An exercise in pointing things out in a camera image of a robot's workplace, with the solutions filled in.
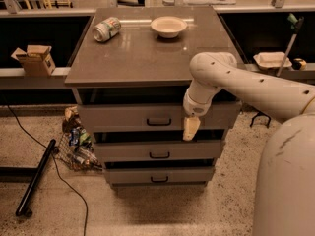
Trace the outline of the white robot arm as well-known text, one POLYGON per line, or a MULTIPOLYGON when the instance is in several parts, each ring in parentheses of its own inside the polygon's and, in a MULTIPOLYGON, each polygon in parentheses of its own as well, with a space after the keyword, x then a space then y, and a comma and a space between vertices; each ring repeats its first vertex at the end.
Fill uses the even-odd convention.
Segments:
POLYGON ((228 52, 195 55, 190 73, 185 141, 222 89, 281 124, 260 157, 252 235, 315 236, 315 87, 239 69, 228 52))

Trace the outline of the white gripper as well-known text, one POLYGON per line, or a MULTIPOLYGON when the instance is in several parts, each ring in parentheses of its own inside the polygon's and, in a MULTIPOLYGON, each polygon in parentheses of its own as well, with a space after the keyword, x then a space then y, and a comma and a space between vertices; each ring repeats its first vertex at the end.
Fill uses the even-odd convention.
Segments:
POLYGON ((194 117, 184 118, 184 141, 191 141, 194 138, 200 127, 200 119, 198 117, 206 115, 211 104, 212 100, 210 98, 208 98, 205 103, 200 103, 193 100, 188 92, 185 93, 183 98, 183 108, 188 116, 194 117))

